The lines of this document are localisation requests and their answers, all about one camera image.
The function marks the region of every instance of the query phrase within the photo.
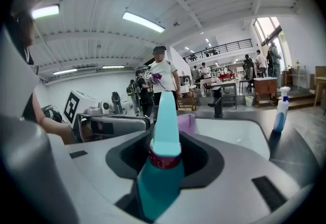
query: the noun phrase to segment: sink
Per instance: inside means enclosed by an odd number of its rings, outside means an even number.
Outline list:
[[[258,124],[248,120],[196,119],[196,133],[246,147],[269,160],[270,151]]]

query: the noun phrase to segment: balcony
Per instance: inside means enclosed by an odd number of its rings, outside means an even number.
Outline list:
[[[244,40],[235,41],[235,42],[231,42],[231,43],[216,46],[216,47],[211,47],[211,48],[202,50],[200,52],[192,53],[190,55],[185,56],[183,59],[187,63],[190,63],[190,62],[193,62],[193,61],[196,61],[196,60],[209,58],[209,57],[211,57],[213,55],[219,55],[219,54],[222,54],[222,53],[229,53],[229,52],[232,52],[232,51],[235,51],[235,50],[239,50],[239,49],[243,49],[243,48],[249,48],[249,47],[253,47],[251,39],[244,39]]]

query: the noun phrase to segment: hand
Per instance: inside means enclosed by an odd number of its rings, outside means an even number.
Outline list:
[[[177,90],[177,98],[181,98],[182,97],[182,93],[180,90]]]

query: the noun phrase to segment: cap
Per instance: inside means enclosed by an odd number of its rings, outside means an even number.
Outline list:
[[[167,48],[164,46],[154,47],[153,54],[164,54],[165,50],[167,50]]]

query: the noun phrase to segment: purple cloth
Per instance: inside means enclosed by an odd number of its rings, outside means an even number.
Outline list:
[[[179,132],[185,132],[189,135],[195,134],[195,115],[179,115],[177,117]]]

